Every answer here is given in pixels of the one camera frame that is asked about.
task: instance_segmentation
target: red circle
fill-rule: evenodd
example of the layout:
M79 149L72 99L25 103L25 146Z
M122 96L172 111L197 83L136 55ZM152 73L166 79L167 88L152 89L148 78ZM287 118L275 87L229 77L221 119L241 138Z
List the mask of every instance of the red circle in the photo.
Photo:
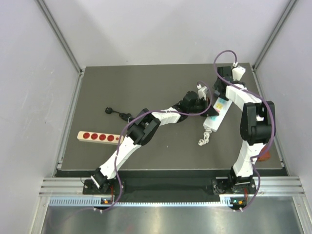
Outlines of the red circle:
M106 139L106 135L105 134L101 134L99 135L99 140L105 140Z
M82 135L82 137L83 137L84 139L88 139L89 136L90 136L90 133L84 133L84 134Z
M91 139L92 139L92 140L97 139L97 137L98 137L98 135L97 135L96 133L93 133L93 134L91 135Z
M108 140L108 141L113 141L114 138L115 138L115 137L114 137L113 135L109 135L109 136L107 137L107 140Z

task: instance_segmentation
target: gray table surface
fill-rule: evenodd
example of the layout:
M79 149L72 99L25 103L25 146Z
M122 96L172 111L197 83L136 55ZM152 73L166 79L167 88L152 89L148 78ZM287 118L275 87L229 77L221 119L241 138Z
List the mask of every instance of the gray table surface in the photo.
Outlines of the gray table surface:
M249 90L258 93L250 65L243 66L247 71L242 81ZM115 145L77 140L79 131L120 134L126 122L117 114L106 114L106 107L134 116L143 108L167 109L187 91L196 91L198 80L204 80L212 88L216 75L211 64L87 67L61 169L94 170L116 150ZM198 140L203 137L204 120L189 117L179 124L160 127L151 142L134 152L121 169L229 169L242 144L241 111L233 104L209 143L200 147ZM281 168L274 145L270 154L270 160L257 162L256 166Z

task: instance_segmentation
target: black power cord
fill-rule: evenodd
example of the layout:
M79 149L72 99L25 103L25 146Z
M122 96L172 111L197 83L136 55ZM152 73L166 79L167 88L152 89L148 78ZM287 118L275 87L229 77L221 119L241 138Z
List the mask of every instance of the black power cord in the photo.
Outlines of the black power cord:
M126 122L130 122L131 120L133 120L134 118L132 117L132 115L130 113L121 113L121 112L118 112L118 111L114 111L111 107L106 107L105 109L105 113L107 114L111 114L111 113L118 113L119 114L119 117L126 121Z

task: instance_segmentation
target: metal strip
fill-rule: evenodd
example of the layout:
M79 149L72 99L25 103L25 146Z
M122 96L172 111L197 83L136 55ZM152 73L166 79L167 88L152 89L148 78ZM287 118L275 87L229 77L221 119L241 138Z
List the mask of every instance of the metal strip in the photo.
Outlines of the metal strip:
M263 58L265 57L266 53L268 52L269 48L271 47L272 43L274 42L276 36L278 35L279 31L283 27L284 23L286 22L287 17L290 15L291 11L295 7L297 0L290 0L282 14L279 18L276 26L274 27L273 31L271 32L267 42L264 44L263 49L261 50L258 58L256 59L253 68L256 70L258 69L259 65L261 64Z
M253 77L254 77L254 80L255 80L255 83L256 83L256 85L257 85L257 88L258 88L258 91L259 91L260 95L261 95L265 100L267 100L266 95L265 95L265 93L264 93L264 91L263 91L263 88L262 88L262 85L261 85L259 76L258 76L258 72L257 72L255 69L253 69L253 68L251 68L251 69L252 69ZM292 176L293 174L292 174L292 172L291 172L291 170L290 170L290 167L289 167L289 164L287 163L287 160L286 160L285 157L284 157L285 153L284 153L282 144L281 144L280 142L281 142L281 141L280 141L280 137L279 137L279 135L278 135L278 131L276 131L276 133L275 133L275 138L274 138L274 143L275 143L275 146L276 146L276 149L277 149L277 154L278 154L280 160L283 161L282 166L284 166L284 167L286 168L287 173L288 173L290 176Z
M46 178L42 183L39 195L95 197L93 195L83 195L82 190L83 184L80 178ZM237 197L242 195L220 195L220 197L229 196ZM304 196L304 190L299 177L296 176L262 177L258 196Z
M60 145L58 148L58 154L57 154L58 156L57 156L57 159L55 161L55 167L53 170L53 175L55 175L57 169L61 168L61 163L62 163L62 160L64 158L66 144L68 141L68 136L69 136L70 128L72 126L74 113L75 113L75 109L76 109L76 104L78 101L78 97L79 97L79 93L80 93L80 89L81 89L81 85L82 85L83 75L84 75L84 71L81 73L81 75L79 75L79 77L77 79L77 83L76 83L75 90L74 90L74 93L72 96L71 104L69 106L68 113L67 113L66 123L65 123L64 129L63 129L63 135L62 135Z
M44 224L44 219L47 213L48 205L50 198L49 197L39 197L37 202L37 209L34 215L33 223L29 229L30 234L41 233L42 227Z
M232 206L228 197L220 198L215 202L118 202L116 207L228 207ZM101 197L52 197L49 206L99 206L109 207L101 204Z
M73 52L71 51L71 49L69 48L62 32L60 31L57 23L55 22L49 8L47 7L46 3L44 2L44 0L35 0L36 3L38 4L39 8L41 9L41 11L43 12L46 20L48 21L49 25L51 26L53 32L55 33L55 35L57 36L61 46L63 47L65 53L67 54L68 58L70 59L70 61L72 62L73 66L75 67L75 69L78 71L78 73L80 74L82 72L81 67L79 66Z
M298 217L305 234L312 233L312 214L306 197L293 197Z

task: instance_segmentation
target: coiled cord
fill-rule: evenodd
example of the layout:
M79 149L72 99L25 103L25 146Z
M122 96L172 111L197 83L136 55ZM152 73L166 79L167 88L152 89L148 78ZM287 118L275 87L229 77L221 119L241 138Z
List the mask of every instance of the coiled cord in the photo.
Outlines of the coiled cord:
M199 142L198 142L199 146L203 146L203 145L207 144L209 142L210 134L213 132L211 130L211 128L209 128L209 127L204 127L204 128L205 128L204 138L199 140Z

